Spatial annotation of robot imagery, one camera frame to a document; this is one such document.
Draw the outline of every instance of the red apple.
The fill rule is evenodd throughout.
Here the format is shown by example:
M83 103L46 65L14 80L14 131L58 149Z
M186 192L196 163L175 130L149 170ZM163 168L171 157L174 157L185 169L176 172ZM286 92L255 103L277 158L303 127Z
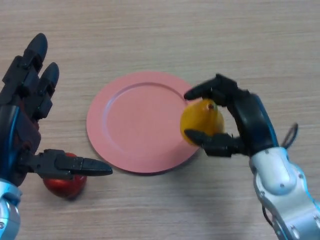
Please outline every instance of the red apple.
M76 157L73 153L66 153L69 157ZM54 195L64 199L74 199L84 189L87 176L75 175L72 180L44 178L45 187Z

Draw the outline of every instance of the pink plate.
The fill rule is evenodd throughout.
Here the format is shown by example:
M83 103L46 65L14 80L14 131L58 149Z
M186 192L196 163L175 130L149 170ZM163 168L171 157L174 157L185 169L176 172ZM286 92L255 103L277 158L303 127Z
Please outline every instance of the pink plate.
M86 129L96 152L132 173L155 174L188 160L197 147L180 133L191 86L164 72L131 73L109 83L94 98Z

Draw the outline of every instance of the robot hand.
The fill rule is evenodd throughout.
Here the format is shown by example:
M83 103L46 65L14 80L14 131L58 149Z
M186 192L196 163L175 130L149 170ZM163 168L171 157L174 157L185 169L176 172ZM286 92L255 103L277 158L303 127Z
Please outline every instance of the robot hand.
M294 124L280 146L260 98L238 88L234 80L220 74L190 89L184 98L209 98L217 105L227 107L235 120L238 137L228 133L208 136L191 129L185 134L208 156L230 158L242 154L249 157L253 186L263 215L278 239L320 240L320 206L308 192L304 172L290 161L287 152L297 136L298 124ZM266 209L271 213L272 221Z
M72 179L74 175L106 176L113 173L105 162L69 157L63 150L47 149L35 155L40 141L39 120L52 107L51 97L59 79L59 68L51 63L39 78L48 48L38 34L16 56L3 77L0 92L0 240L14 240L20 228L18 187L27 173L41 178Z

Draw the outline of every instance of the wood grain surface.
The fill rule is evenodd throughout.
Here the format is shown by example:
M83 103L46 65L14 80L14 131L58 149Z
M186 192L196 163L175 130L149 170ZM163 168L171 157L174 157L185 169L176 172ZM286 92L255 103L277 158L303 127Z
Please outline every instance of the wood grain surface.
M300 124L289 154L320 200L319 0L1 0L1 76L40 32L49 45L44 65L56 62L60 79L39 151L97 158L86 115L116 77L154 70L195 85L221 73L260 95L280 141ZM152 177L116 170L89 178L75 202L53 196L35 174L21 190L18 240L276 239L240 156L201 152Z

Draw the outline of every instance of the black cable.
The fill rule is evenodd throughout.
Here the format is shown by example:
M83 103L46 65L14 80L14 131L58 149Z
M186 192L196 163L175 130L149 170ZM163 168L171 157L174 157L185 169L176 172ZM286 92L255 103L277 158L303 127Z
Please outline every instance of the black cable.
M299 129L299 125L298 123L294 123L291 128L289 129L288 133L286 134L281 146L285 149L288 149L291 147L291 145L294 143L294 141L296 140L296 137L298 135L298 129Z
M274 227L272 221L270 220L270 218L267 215L266 208L264 206L262 206L262 213L263 213L265 220L268 222L268 224L270 224L271 227Z

